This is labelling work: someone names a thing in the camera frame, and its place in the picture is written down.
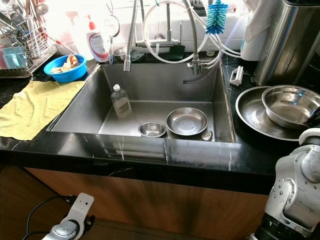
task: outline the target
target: yellow cloth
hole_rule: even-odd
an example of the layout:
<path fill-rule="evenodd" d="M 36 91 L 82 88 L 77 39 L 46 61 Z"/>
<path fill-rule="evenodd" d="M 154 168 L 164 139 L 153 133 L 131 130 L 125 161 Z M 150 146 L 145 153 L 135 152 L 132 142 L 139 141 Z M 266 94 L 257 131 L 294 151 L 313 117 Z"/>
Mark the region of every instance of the yellow cloth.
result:
<path fill-rule="evenodd" d="M 0 109 L 0 136 L 32 140 L 68 106 L 84 84 L 30 81 Z"/>

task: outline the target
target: dish soap bottle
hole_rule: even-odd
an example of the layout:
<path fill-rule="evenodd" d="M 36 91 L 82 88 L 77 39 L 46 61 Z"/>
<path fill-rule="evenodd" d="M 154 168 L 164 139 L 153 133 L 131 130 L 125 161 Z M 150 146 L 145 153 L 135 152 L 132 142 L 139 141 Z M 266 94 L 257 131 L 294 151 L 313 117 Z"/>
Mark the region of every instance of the dish soap bottle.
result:
<path fill-rule="evenodd" d="M 90 32 L 86 34 L 86 40 L 88 42 L 90 51 L 94 59 L 99 63 L 105 63 L 108 61 L 108 52 L 110 49 L 110 37 L 107 33 L 100 32 L 97 29 L 96 24 L 89 18 Z"/>
<path fill-rule="evenodd" d="M 131 106 L 126 90 L 120 88 L 119 84 L 113 86 L 114 93 L 111 94 L 111 101 L 116 115 L 123 119 L 131 114 Z"/>

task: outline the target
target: black countertop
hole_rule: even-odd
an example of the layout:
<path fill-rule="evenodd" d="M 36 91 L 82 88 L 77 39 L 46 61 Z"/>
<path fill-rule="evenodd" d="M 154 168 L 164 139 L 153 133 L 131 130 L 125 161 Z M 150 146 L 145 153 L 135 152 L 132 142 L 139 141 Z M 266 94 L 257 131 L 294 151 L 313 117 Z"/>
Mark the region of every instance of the black countertop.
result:
<path fill-rule="evenodd" d="M 242 85 L 230 85 L 231 72 L 240 64 L 244 66 Z M 88 61 L 88 73 L 96 65 L 94 60 Z M 44 128 L 32 141 L 0 137 L 1 163 L 268 195 L 277 160 L 299 145 L 255 132 L 238 117 L 237 97 L 256 86 L 251 82 L 255 64 L 223 56 L 222 67 L 235 142 L 52 132 Z M 51 80 L 42 70 L 34 77 L 36 81 Z M 0 108 L 28 82 L 0 79 Z"/>

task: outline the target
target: stainless steel sink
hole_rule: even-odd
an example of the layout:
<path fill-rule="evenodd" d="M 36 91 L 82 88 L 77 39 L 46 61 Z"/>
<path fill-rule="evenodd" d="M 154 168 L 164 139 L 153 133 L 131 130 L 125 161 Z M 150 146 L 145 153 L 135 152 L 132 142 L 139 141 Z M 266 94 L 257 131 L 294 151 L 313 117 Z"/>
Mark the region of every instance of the stainless steel sink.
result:
<path fill-rule="evenodd" d="M 212 141 L 234 142 L 233 123 L 223 72 L 213 68 L 194 76 L 185 64 L 139 63 L 131 72 L 123 64 L 102 64 L 48 131 L 141 136 L 138 126 L 156 121 L 166 125 L 170 112 L 181 107 L 203 111 L 208 117 Z M 120 119 L 113 108 L 112 86 L 128 91 L 132 115 Z M 179 136 L 167 129 L 166 138 L 200 140 L 201 134 Z"/>

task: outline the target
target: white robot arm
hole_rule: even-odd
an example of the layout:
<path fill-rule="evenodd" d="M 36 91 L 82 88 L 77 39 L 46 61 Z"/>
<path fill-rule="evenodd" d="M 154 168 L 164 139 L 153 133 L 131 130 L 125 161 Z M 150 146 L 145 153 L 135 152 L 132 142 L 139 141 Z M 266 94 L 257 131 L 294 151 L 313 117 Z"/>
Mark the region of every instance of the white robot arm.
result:
<path fill-rule="evenodd" d="M 304 131 L 299 143 L 276 163 L 262 223 L 247 239 L 300 240 L 320 222 L 320 128 Z"/>
<path fill-rule="evenodd" d="M 93 196 L 80 193 L 68 215 L 42 240 L 78 240 L 85 231 L 85 219 L 93 202 Z"/>

